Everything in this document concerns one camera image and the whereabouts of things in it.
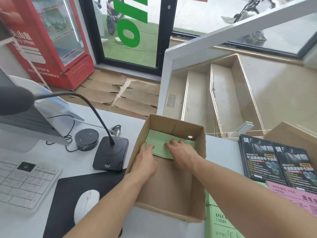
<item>round black speaker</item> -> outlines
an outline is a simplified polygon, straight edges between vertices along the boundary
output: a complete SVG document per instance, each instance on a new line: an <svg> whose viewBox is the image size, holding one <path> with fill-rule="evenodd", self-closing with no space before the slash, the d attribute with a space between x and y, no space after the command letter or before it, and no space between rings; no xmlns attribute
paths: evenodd
<svg viewBox="0 0 317 238"><path fill-rule="evenodd" d="M82 129L75 134L75 142L80 151L92 150L99 142L99 133L92 128Z"/></svg>

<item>person's left hand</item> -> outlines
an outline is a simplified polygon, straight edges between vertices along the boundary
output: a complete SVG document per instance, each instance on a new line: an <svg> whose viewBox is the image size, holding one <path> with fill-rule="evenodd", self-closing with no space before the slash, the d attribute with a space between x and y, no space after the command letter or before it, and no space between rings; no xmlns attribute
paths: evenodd
<svg viewBox="0 0 317 238"><path fill-rule="evenodd" d="M132 172L135 172L146 180L155 174L158 167L157 162L154 160L152 150L155 145L151 144L146 148L146 143L142 144L140 153L136 157L135 164L132 167Z"/></svg>

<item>person's right arm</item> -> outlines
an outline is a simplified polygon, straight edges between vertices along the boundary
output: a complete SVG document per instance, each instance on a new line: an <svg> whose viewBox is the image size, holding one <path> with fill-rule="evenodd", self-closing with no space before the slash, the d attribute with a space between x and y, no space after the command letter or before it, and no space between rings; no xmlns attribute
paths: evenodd
<svg viewBox="0 0 317 238"><path fill-rule="evenodd" d="M316 237L317 219L260 184L203 159L189 144L165 144L176 167L203 184L227 219L246 238Z"/></svg>

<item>pink flyer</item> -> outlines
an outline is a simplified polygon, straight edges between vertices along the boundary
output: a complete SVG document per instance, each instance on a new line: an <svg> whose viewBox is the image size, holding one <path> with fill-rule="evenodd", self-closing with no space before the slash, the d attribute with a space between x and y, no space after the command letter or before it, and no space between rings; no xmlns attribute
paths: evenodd
<svg viewBox="0 0 317 238"><path fill-rule="evenodd" d="M270 181L267 181L266 184L274 193L284 196L286 199L317 217L317 195Z"/></svg>

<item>green lettering on glass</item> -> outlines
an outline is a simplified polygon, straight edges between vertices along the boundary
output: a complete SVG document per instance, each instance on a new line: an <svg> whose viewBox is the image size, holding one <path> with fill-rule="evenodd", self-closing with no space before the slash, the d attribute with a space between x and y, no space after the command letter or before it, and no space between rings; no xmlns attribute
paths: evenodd
<svg viewBox="0 0 317 238"><path fill-rule="evenodd" d="M147 0L133 0L147 6Z"/></svg>
<svg viewBox="0 0 317 238"><path fill-rule="evenodd" d="M133 38L128 38L123 34L123 30L129 30L133 33ZM128 19L120 19L117 22L117 33L121 42L128 47L137 47L140 44L140 32L137 26Z"/></svg>
<svg viewBox="0 0 317 238"><path fill-rule="evenodd" d="M116 12L127 15L141 22L147 23L147 12L136 7L130 6L124 2L113 0L113 7Z"/></svg>

